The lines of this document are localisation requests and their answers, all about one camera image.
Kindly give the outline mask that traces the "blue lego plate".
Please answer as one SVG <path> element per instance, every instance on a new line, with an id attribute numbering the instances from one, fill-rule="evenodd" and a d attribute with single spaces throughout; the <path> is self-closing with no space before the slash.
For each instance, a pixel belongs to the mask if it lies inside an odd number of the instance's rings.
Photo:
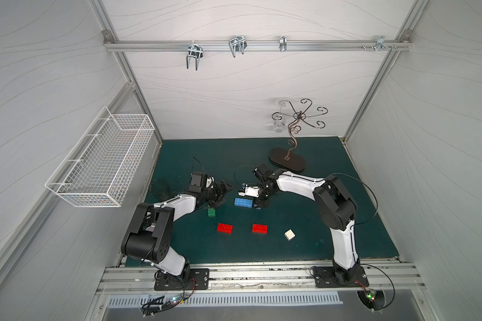
<path id="1" fill-rule="evenodd" d="M 234 200 L 234 205 L 236 207 L 243 207 L 243 208 L 253 208 L 253 200 L 251 199 L 243 199 L 243 198 L 236 198 Z"/>

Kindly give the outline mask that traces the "red lego brick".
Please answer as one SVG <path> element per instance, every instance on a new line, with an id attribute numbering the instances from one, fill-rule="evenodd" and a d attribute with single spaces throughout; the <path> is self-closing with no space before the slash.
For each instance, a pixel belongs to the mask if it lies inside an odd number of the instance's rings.
<path id="1" fill-rule="evenodd" d="M 233 226 L 229 224 L 219 223 L 216 230 L 220 233 L 232 234 Z"/>
<path id="2" fill-rule="evenodd" d="M 254 234 L 267 234 L 268 233 L 268 226 L 261 225 L 261 224 L 253 224 L 252 232 Z"/>

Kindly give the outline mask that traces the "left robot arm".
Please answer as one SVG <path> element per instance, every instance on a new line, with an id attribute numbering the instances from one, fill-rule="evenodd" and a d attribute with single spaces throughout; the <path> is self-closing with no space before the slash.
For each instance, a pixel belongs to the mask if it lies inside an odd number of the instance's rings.
<path id="1" fill-rule="evenodd" d="M 232 186 L 204 172 L 191 174 L 183 193 L 159 203 L 140 203 L 122 240 L 123 255 L 150 263 L 179 280 L 190 278 L 189 261 L 171 247 L 174 222 L 203 205 L 217 209 Z"/>

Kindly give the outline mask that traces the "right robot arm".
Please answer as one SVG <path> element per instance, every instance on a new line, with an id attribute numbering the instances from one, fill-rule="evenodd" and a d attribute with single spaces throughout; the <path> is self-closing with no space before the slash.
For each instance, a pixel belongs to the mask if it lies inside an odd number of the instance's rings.
<path id="1" fill-rule="evenodd" d="M 271 171 L 261 164 L 253 171 L 258 185 L 242 184 L 238 195 L 254 198 L 258 207 L 266 207 L 277 192 L 289 192 L 313 200 L 323 223 L 329 227 L 333 242 L 333 275 L 339 284 L 353 279 L 360 268 L 354 226 L 357 205 L 352 195 L 335 175 L 325 179 L 306 177 L 286 169 Z"/>

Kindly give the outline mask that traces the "white small lego brick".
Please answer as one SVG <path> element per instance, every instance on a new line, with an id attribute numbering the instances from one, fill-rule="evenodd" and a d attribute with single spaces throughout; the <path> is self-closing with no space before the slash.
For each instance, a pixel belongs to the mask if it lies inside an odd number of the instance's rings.
<path id="1" fill-rule="evenodd" d="M 287 230 L 285 232 L 285 237 L 288 241 L 291 241 L 293 238 L 295 238 L 295 233 L 292 230 Z"/>

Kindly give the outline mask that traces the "dark metal jewelry stand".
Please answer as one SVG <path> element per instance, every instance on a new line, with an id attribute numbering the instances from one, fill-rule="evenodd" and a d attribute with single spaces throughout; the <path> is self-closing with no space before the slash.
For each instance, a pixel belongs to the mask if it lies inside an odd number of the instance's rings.
<path id="1" fill-rule="evenodd" d="M 284 126 L 285 117 L 291 118 L 291 122 L 287 125 L 287 132 L 290 137 L 288 144 L 290 145 L 290 147 L 288 149 L 273 148 L 269 152 L 269 160 L 272 163 L 284 169 L 288 169 L 289 171 L 294 171 L 298 173 L 302 172 L 306 167 L 305 159 L 295 153 L 295 150 L 298 147 L 296 135 L 301 132 L 301 125 L 305 124 L 308 127 L 318 130 L 323 129 L 326 127 L 326 124 L 323 120 L 319 119 L 316 121 L 315 124 L 312 124 L 307 119 L 323 117 L 329 112 L 328 109 L 324 106 L 319 106 L 316 108 L 316 114 L 308 116 L 307 112 L 313 106 L 313 100 L 309 98 L 302 98 L 300 100 L 300 103 L 305 106 L 304 109 L 295 108 L 290 100 L 281 100 L 278 102 L 278 105 L 281 108 L 290 107 L 292 110 L 292 113 L 279 111 L 272 114 L 272 119 L 274 120 L 274 123 L 282 126 Z"/>

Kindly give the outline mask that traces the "metal hook clamp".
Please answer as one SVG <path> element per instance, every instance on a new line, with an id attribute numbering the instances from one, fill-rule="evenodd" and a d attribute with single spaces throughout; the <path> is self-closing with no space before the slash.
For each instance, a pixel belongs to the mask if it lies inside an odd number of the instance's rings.
<path id="1" fill-rule="evenodd" d="M 188 47 L 187 56 L 186 56 L 186 68 L 189 69 L 191 66 L 191 62 L 194 61 L 195 64 L 195 71 L 198 70 L 199 62 L 203 58 L 203 48 L 197 44 L 192 44 Z"/>
<path id="2" fill-rule="evenodd" d="M 244 55 L 244 51 L 247 47 L 246 38 L 244 36 L 235 36 L 228 41 L 232 56 L 235 58 L 237 53 Z"/>
<path id="3" fill-rule="evenodd" d="M 287 37 L 281 36 L 279 38 L 279 50 L 280 52 L 285 52 L 287 50 Z"/>
<path id="4" fill-rule="evenodd" d="M 379 52 L 379 51 L 392 52 L 398 49 L 395 45 L 387 44 L 384 36 L 380 36 L 373 45 L 369 47 L 362 45 L 361 48 L 366 51 L 372 50 L 373 52 Z"/>

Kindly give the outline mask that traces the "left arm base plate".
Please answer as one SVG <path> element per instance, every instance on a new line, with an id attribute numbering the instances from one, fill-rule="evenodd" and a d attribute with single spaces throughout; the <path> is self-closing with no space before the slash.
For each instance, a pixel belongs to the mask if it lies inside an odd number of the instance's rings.
<path id="1" fill-rule="evenodd" d="M 207 290 L 209 286 L 210 270 L 207 268 L 191 269 L 184 277 L 177 277 L 158 271 L 154 275 L 155 291 L 172 290 Z"/>

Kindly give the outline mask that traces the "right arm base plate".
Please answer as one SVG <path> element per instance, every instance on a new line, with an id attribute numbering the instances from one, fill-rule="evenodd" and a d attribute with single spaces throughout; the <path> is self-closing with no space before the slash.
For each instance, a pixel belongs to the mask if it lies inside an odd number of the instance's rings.
<path id="1" fill-rule="evenodd" d="M 309 273 L 316 288 L 357 288 L 368 287 L 370 283 L 360 264 L 345 270 L 333 263 L 333 266 L 312 266 Z"/>

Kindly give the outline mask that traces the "aluminium front rail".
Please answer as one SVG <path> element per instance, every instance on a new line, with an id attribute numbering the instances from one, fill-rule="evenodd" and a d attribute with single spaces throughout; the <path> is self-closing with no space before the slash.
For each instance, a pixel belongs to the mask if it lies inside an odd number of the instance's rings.
<path id="1" fill-rule="evenodd" d="M 394 258 L 363 259 L 361 264 L 370 287 L 376 290 L 425 290 L 414 263 Z M 329 260 L 192 264 L 206 268 L 210 293 L 316 291 L 312 267 L 331 267 Z M 154 293 L 157 269 L 154 267 L 108 267 L 96 294 Z"/>

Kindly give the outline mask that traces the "aluminium crossbar rail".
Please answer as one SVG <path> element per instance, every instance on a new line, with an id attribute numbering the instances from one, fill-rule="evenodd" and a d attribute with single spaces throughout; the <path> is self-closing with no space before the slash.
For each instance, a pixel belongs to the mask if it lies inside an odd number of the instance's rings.
<path id="1" fill-rule="evenodd" d="M 363 50 L 362 45 L 371 46 L 376 39 L 371 40 L 292 40 L 287 37 L 287 50 L 285 52 L 373 52 Z M 395 51 L 408 51 L 413 43 L 408 36 L 397 40 L 386 39 L 389 45 L 395 45 Z M 229 40 L 206 41 L 105 41 L 104 46 L 108 52 L 187 52 L 188 47 L 197 44 L 206 52 L 231 52 Z M 246 52 L 280 52 L 279 38 L 275 40 L 250 40 L 246 39 Z"/>

